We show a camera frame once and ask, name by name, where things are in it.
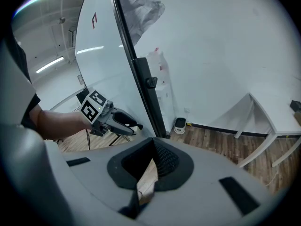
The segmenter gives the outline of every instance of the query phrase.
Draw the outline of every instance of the person's arm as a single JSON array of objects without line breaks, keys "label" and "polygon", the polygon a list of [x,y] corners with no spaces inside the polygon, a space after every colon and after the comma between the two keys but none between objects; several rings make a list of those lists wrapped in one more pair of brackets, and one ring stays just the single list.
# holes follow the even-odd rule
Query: person's arm
[{"label": "person's arm", "polygon": [[80,112],[58,113],[43,111],[36,105],[29,117],[44,139],[62,139],[76,134],[83,129],[91,129],[91,124]]}]

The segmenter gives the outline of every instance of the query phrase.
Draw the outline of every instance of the wooden floor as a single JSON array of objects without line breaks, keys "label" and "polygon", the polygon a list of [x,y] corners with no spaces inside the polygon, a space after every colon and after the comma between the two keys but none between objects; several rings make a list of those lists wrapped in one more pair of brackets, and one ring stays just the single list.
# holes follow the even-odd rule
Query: wooden floor
[{"label": "wooden floor", "polygon": [[[117,135],[111,132],[106,133],[104,137],[90,135],[91,150],[107,147],[116,138]],[[186,127],[183,135],[178,135],[173,131],[170,139],[216,152],[227,157],[235,164],[246,158],[264,141],[263,137],[250,136],[240,136],[239,139],[235,139],[233,134],[195,127]],[[275,168],[272,168],[271,164],[289,150],[296,140],[296,138],[276,139],[265,152],[243,168],[266,185],[271,193],[276,193],[292,183],[298,170],[300,151],[296,150]],[[120,145],[126,142],[124,138],[120,137],[113,145]],[[81,131],[74,136],[66,138],[59,143],[59,148],[62,152],[88,150],[86,131]],[[157,180],[157,169],[152,160],[137,184],[138,191],[143,194],[141,203],[149,200],[153,192],[154,183]]]}]

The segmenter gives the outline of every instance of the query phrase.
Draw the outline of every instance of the red logo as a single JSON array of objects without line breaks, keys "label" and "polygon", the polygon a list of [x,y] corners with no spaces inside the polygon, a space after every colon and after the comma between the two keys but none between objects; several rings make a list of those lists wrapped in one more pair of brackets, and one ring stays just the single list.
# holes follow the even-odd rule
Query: red logo
[{"label": "red logo", "polygon": [[95,29],[95,27],[94,27],[94,18],[95,18],[95,23],[97,23],[96,12],[94,13],[94,16],[93,16],[93,18],[92,18],[93,29]]}]

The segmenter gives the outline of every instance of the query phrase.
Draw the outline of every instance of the ceiling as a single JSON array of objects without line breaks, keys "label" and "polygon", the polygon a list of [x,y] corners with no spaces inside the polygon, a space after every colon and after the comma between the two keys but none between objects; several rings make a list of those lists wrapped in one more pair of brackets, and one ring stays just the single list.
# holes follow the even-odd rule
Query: ceiling
[{"label": "ceiling", "polygon": [[[34,83],[56,68],[75,62],[74,48],[69,47],[68,30],[75,29],[83,0],[39,0],[21,10],[12,21],[17,41],[26,53],[28,71]],[[62,26],[58,23],[65,18]],[[64,60],[36,73],[38,69],[58,57]]]}]

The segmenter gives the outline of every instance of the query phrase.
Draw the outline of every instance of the table leg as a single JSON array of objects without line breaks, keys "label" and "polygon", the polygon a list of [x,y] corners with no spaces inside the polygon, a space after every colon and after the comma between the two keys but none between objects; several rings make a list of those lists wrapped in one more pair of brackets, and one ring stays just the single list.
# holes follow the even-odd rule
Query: table leg
[{"label": "table leg", "polygon": [[301,144],[301,137],[297,140],[297,142],[279,159],[277,159],[275,162],[272,163],[272,167],[277,166],[278,164],[280,164],[283,160],[285,160],[286,158],[288,158],[288,156],[290,154],[292,154],[294,152],[294,150],[296,150],[298,148],[298,146],[300,146]]},{"label": "table leg", "polygon": [[238,166],[241,168],[245,165],[247,165],[250,161],[254,160],[256,157],[258,157],[265,149],[267,149],[272,142],[277,138],[277,134],[275,132],[269,133],[269,135],[265,138],[265,140],[261,143],[261,145],[253,151],[247,158],[242,160]]},{"label": "table leg", "polygon": [[248,108],[248,111],[247,111],[247,113],[244,115],[244,117],[242,118],[242,120],[239,123],[239,130],[238,130],[238,132],[235,135],[235,139],[238,139],[239,136],[240,136],[240,134],[245,129],[246,124],[248,123],[249,117],[251,116],[253,109],[254,109],[254,101],[251,98],[251,103],[250,103],[250,106]]}]

